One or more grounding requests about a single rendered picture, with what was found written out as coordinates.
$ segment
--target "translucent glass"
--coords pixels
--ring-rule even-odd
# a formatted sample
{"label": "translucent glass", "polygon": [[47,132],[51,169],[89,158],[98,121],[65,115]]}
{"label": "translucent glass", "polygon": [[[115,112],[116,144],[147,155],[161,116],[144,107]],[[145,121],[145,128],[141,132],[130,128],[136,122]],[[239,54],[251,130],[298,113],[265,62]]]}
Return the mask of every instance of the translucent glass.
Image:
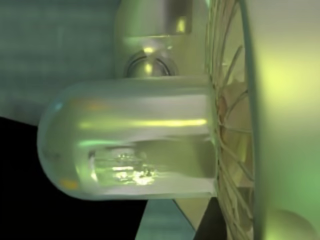
{"label": "translucent glass", "polygon": [[40,120],[41,165],[58,189],[80,199],[210,196],[212,102],[206,76],[71,86]]}

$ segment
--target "fan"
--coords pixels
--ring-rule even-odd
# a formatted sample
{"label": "fan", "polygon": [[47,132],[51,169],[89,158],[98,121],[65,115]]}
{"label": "fan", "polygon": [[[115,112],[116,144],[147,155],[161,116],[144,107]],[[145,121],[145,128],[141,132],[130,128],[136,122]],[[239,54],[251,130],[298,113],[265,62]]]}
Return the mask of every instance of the fan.
{"label": "fan", "polygon": [[228,239],[253,239],[254,158],[243,23],[237,0],[213,0],[206,69],[215,90],[216,189]]}

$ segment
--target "black area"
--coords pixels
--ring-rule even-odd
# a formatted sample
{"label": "black area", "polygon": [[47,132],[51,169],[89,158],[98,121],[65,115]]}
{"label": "black area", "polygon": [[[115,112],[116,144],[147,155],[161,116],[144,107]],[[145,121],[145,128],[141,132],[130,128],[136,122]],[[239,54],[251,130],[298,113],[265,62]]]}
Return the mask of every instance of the black area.
{"label": "black area", "polygon": [[6,238],[134,240],[147,201],[82,201],[58,191],[37,155],[37,128],[0,118],[1,232]]}
{"label": "black area", "polygon": [[218,199],[211,198],[193,240],[227,240],[227,227]]}

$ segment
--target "wire grille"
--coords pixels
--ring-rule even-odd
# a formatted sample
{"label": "wire grille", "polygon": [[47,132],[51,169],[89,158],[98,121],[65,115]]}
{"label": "wire grille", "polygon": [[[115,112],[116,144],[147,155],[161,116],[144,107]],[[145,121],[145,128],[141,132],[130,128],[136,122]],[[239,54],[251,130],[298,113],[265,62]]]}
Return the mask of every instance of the wire grille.
{"label": "wire grille", "polygon": [[242,14],[238,0],[212,0],[206,70],[215,90],[218,200],[228,239],[253,239],[254,159]]}

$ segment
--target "wire cage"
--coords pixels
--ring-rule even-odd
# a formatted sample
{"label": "wire cage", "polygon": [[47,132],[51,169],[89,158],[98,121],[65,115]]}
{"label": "wire cage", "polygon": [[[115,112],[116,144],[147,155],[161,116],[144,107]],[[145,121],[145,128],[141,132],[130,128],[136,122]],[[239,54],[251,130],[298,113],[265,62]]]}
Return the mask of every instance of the wire cage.
{"label": "wire cage", "polygon": [[216,189],[229,240],[254,237],[254,158],[244,17],[238,0],[210,2],[206,70],[216,95]]}

